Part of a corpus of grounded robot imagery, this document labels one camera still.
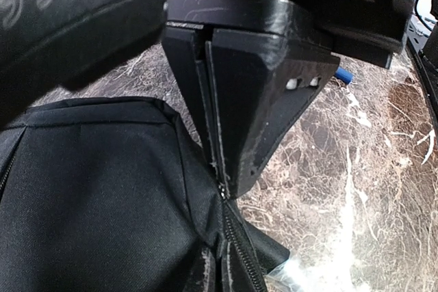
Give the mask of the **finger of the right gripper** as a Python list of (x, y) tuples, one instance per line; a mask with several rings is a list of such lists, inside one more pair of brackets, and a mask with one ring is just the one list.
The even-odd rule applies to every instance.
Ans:
[(204, 156), (219, 175), (203, 31), (167, 27), (162, 46), (200, 137)]
[(339, 66), (333, 40), (288, 0), (208, 0), (216, 155), (228, 196), (248, 192)]

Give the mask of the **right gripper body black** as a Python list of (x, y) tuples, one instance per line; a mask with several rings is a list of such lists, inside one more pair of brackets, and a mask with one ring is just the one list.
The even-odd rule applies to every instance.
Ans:
[(300, 39), (388, 68), (415, 0), (168, 0), (172, 22)]

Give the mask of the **black student bag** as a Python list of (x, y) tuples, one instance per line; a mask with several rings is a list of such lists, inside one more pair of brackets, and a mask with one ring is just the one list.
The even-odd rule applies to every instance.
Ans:
[(288, 257), (163, 101), (69, 99), (1, 129), (2, 291), (265, 291)]

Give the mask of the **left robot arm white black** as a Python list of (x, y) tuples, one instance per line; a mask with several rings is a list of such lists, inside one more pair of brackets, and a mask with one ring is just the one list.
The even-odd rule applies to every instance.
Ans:
[(1, 0), (1, 123), (135, 57), (166, 20), (166, 0)]

